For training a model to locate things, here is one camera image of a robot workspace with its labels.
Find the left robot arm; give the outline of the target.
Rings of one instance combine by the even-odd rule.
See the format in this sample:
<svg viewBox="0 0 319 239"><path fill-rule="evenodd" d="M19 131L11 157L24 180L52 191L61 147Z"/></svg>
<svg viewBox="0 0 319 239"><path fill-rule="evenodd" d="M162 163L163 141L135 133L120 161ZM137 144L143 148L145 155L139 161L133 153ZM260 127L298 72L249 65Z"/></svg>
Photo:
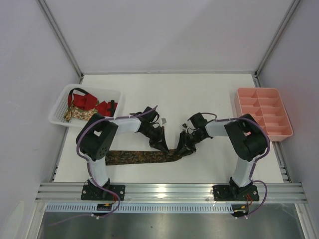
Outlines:
<svg viewBox="0 0 319 239"><path fill-rule="evenodd" d="M110 178L106 170L105 156L113 139L123 133L141 133L149 139L151 148L168 153L164 127L154 127L159 118L156 108L146 107L143 112L121 117L105 117L94 114L76 138L76 152L86 160L89 179L82 189L82 200L105 200L109 196L119 199L111 191Z"/></svg>

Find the dark brown patterned tie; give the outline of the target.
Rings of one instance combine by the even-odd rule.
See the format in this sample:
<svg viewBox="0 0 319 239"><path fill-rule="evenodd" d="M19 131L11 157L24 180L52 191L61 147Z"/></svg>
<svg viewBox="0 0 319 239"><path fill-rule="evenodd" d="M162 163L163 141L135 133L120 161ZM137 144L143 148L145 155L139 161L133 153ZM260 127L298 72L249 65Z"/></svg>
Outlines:
<svg viewBox="0 0 319 239"><path fill-rule="evenodd" d="M105 157L107 166L128 165L128 164L151 164L175 162L182 159L175 150L168 153L161 151L109 151Z"/></svg>

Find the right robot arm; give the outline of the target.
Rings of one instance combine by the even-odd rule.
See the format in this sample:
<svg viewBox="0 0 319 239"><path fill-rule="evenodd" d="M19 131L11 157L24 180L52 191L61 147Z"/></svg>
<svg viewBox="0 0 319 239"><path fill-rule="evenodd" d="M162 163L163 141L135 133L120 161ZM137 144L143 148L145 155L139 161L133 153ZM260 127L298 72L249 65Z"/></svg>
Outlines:
<svg viewBox="0 0 319 239"><path fill-rule="evenodd" d="M253 185L252 175L257 161L269 153L270 140L253 117L245 114L232 119L207 120L203 113L196 113L188 121L193 131L180 133L177 155L189 156L196 152L196 145L203 140L223 136L229 138L238 156L229 184L213 187L215 200L244 201L248 196L254 197L257 188Z"/></svg>

